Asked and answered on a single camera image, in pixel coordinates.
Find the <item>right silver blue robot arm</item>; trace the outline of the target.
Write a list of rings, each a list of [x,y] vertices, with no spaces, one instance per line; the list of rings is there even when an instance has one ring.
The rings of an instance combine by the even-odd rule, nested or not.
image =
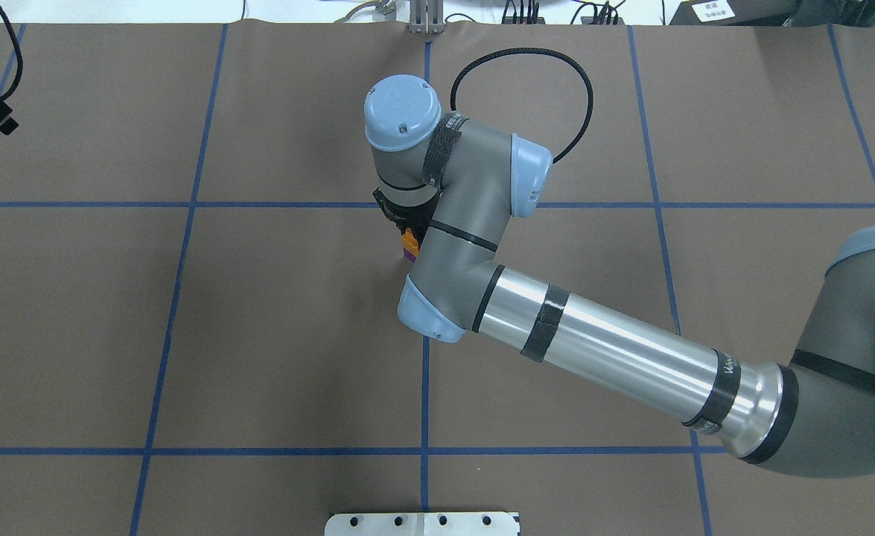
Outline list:
[[[788,362],[747,363],[497,260],[537,209],[554,156],[441,105],[412,74],[363,101],[363,132],[393,222],[424,230],[396,313],[438,342],[478,334],[716,438],[767,471],[875,474],[875,226],[829,264]]]

